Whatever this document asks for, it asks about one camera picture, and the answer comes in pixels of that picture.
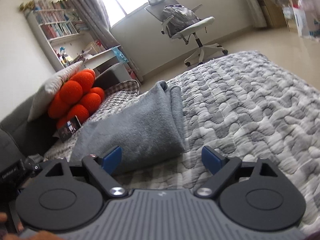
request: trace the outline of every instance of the chair base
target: chair base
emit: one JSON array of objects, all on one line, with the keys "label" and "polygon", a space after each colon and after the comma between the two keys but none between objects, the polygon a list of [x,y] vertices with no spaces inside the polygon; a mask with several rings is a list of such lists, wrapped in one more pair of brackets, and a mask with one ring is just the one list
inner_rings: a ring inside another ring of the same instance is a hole
[{"label": "chair base", "polygon": [[203,59],[204,59],[204,48],[207,48],[208,50],[210,50],[210,52],[211,52],[210,55],[215,54],[219,51],[222,51],[224,55],[228,54],[228,51],[226,49],[224,49],[222,46],[220,46],[218,43],[212,44],[212,45],[204,45],[204,46],[197,48],[196,51],[194,53],[192,53],[192,55],[184,61],[184,64],[186,66],[190,66],[191,65],[190,61],[194,58],[197,58],[197,57],[199,57],[199,60],[198,60],[199,64],[198,65],[202,64]]}]

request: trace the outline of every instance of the metal screw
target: metal screw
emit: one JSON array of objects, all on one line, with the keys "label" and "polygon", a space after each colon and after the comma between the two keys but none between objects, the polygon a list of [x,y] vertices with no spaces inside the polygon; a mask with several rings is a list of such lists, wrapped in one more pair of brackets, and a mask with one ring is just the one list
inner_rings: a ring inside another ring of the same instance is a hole
[{"label": "metal screw", "polygon": [[197,190],[197,194],[202,197],[207,197],[212,194],[212,190],[207,187],[201,187]]},{"label": "metal screw", "polygon": [[121,196],[125,193],[125,189],[123,187],[113,187],[110,189],[110,194],[113,196]]}]

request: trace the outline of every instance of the bookshelf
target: bookshelf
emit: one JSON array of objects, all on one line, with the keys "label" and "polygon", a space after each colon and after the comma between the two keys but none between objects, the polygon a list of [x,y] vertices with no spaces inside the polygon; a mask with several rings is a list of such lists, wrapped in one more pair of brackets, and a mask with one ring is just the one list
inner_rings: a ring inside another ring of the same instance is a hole
[{"label": "bookshelf", "polygon": [[67,52],[73,52],[71,56],[75,57],[78,52],[81,52],[79,48],[84,48],[84,44],[88,40],[92,40],[89,34],[84,35],[89,30],[86,24],[81,21],[76,10],[66,4],[65,0],[57,3],[39,0],[35,2],[33,10],[26,9],[24,15],[55,71],[65,67],[56,55],[55,50],[59,51],[60,46],[69,46],[70,49],[67,49]]}]

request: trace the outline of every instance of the white pillow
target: white pillow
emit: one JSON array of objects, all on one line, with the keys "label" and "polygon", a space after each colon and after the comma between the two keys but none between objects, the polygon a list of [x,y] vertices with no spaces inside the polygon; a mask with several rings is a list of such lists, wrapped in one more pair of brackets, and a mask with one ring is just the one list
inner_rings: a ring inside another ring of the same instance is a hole
[{"label": "white pillow", "polygon": [[70,77],[72,77],[79,71],[82,63],[82,61],[78,61],[58,71],[41,85],[38,92],[35,94],[33,98],[28,116],[28,122],[37,119],[47,111],[48,106],[53,100],[55,94],[60,90],[62,85]]}]

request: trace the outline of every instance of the human hand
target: human hand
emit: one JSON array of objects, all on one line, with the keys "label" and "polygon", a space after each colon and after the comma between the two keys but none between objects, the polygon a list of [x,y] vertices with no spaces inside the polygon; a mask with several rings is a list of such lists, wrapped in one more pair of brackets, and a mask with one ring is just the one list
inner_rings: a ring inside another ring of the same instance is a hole
[{"label": "human hand", "polygon": [[[7,222],[8,220],[8,216],[6,213],[4,212],[0,212],[0,224],[4,224],[5,222]],[[18,231],[21,232],[23,231],[23,225],[21,224],[21,222],[19,222],[18,224]]]},{"label": "human hand", "polygon": [[27,239],[21,239],[17,235],[7,234],[3,240],[64,240],[50,232],[40,231]]}]

